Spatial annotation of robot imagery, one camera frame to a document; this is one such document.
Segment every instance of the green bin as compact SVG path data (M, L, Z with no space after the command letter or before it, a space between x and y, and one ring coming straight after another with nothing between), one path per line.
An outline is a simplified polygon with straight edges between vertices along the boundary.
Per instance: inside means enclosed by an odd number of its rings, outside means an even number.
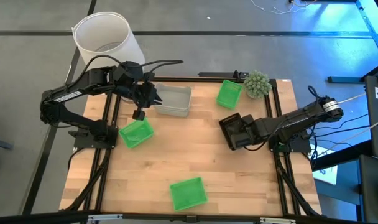
M172 184L170 190L175 211L207 202L207 195L201 177Z
M154 135L154 130L145 118L143 121L134 121L119 131L120 136L130 149L149 139Z
M216 98L217 104L234 109L240 99L243 86L229 80L224 80Z

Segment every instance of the white bucket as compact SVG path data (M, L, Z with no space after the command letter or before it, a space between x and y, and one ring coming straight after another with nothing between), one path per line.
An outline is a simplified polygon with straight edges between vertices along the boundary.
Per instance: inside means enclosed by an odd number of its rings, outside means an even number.
M85 17L71 28L73 38L84 63L101 54L115 57L121 62L132 61L145 63L137 40L132 34L128 22L122 15L115 12L98 12ZM88 67L99 68L117 65L110 58L97 58Z

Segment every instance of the green artificial plant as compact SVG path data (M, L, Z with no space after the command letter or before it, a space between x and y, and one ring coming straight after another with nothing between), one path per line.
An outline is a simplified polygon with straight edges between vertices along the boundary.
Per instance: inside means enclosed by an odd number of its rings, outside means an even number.
M247 95L251 98L263 98L272 89L268 75L257 70L246 77L243 85Z

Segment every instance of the clear plastic container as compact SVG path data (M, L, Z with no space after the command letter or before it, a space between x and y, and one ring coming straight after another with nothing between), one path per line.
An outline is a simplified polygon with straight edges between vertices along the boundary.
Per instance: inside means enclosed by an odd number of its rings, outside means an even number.
M191 88L156 84L157 94L163 100L161 105L155 105L160 114L186 117L190 110Z

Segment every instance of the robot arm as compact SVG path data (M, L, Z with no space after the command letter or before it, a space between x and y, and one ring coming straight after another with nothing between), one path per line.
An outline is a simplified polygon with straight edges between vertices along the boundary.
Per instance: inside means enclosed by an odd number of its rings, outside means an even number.
M142 66L160 62L169 62L153 68L143 74ZM79 127L79 131L70 131L73 137L91 138L94 142L105 142L106 145L114 145L116 130L108 126L107 121L85 118L68 111L63 104L83 95L98 95L102 93L115 93L118 96L133 100L137 109L132 118L143 120L145 112L142 108L161 104L162 99L157 95L153 83L153 71L163 65L183 63L181 60L163 60L139 65L134 62L119 63L113 67L94 68L84 71L73 83L58 87L54 90L43 92L40 103L40 118L46 124L63 122Z
M255 144L264 145L274 138L286 144L300 132L319 122L335 122L343 117L343 110L334 98L319 97L315 102L277 118L241 117L236 113L219 122L232 150Z

